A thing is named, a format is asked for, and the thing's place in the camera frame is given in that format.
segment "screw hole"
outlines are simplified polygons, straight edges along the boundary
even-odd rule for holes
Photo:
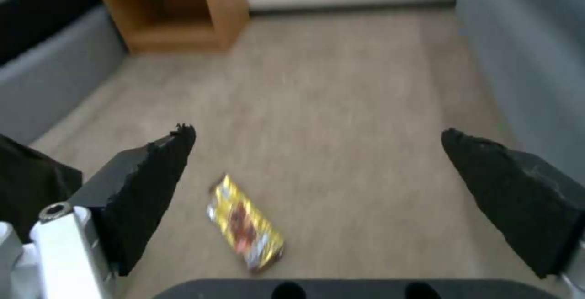
[[[47,209],[47,214],[48,215],[54,215],[57,212],[63,211],[64,208],[65,207],[63,207],[63,205],[61,205],[61,204],[55,205],[54,207],[50,207],[50,208]]]
[[[406,299],[441,299],[435,289],[423,282],[408,284],[405,295]]]
[[[285,282],[277,286],[272,292],[272,299],[306,299],[305,290],[293,282]]]

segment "yellow wrapper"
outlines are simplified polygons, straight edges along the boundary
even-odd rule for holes
[[[244,257],[249,270],[261,270],[281,257],[282,236],[227,174],[211,188],[211,196],[209,218],[234,251]]]

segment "wooden shelf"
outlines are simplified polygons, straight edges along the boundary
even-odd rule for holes
[[[137,30],[128,37],[132,51],[171,49],[219,49],[211,22],[161,22]]]
[[[249,20],[246,0],[104,0],[130,53],[227,51]]]

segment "carpet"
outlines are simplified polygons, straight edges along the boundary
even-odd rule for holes
[[[552,288],[477,209],[441,147],[514,147],[452,9],[253,18],[226,55],[128,58],[33,147],[88,178],[193,124],[170,209],[123,291],[250,278],[207,219],[229,172],[286,240],[256,278],[506,278]]]

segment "gray couch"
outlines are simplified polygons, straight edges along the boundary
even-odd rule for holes
[[[98,6],[0,68],[0,133],[30,144],[117,69],[126,55]]]
[[[585,0],[457,0],[457,13],[519,148],[585,185]]]

